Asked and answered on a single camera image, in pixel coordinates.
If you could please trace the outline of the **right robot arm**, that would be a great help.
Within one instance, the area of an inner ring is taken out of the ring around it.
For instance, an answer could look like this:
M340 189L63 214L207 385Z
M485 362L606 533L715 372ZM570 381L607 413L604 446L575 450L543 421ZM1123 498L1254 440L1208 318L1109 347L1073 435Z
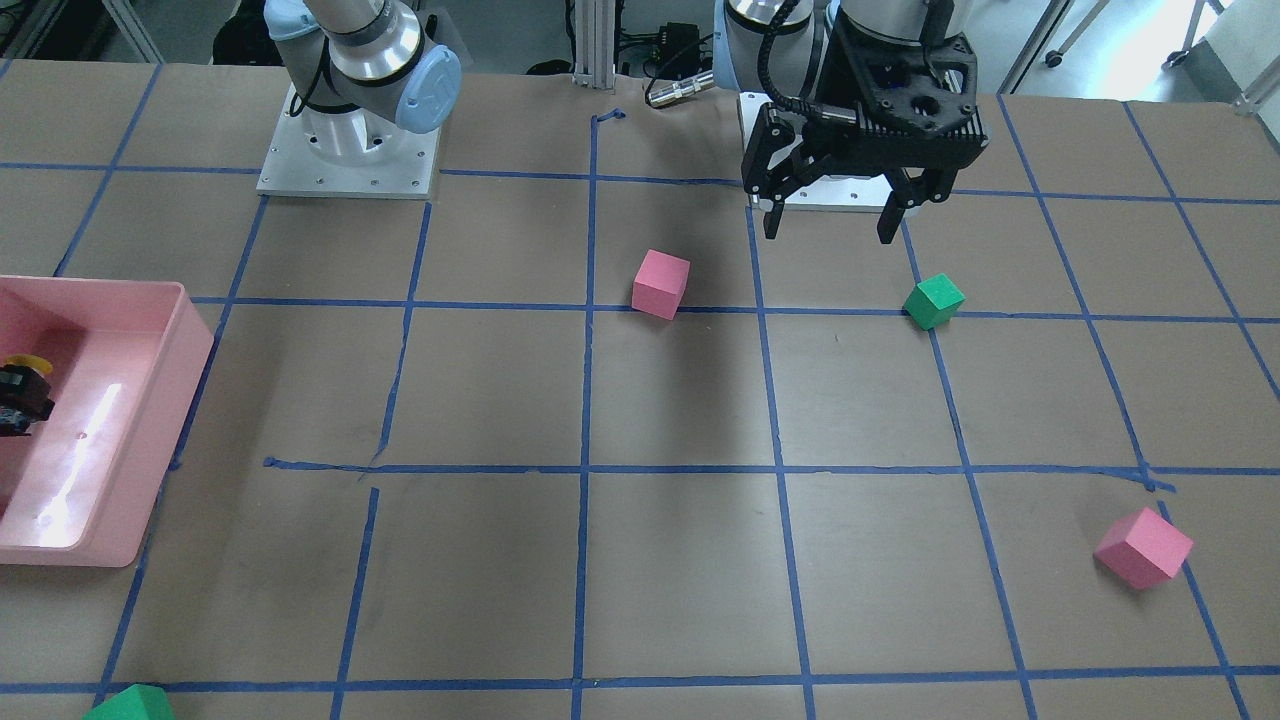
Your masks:
M3 274L183 284L308 304L302 274L416 283L412 146L462 79L401 1L269 1L283 67L18 60L3 67Z

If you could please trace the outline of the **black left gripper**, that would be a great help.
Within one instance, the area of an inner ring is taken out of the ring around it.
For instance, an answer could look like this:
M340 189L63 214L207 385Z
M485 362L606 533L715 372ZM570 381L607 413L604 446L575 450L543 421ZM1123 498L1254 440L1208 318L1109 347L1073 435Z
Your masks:
M989 145L980 115L959 131L937 138L913 137L887 129L869 118L844 113L819 120L803 118L803 140L776 167L771 154L791 140L791 126L778 118L781 104L765 102L741 164L742 188L767 201L763 227L768 240L780 232L786 202L824 176L883 176L890 196L877 222L881 243L892 243L902 219L925 202L943 202L961 170L972 167Z

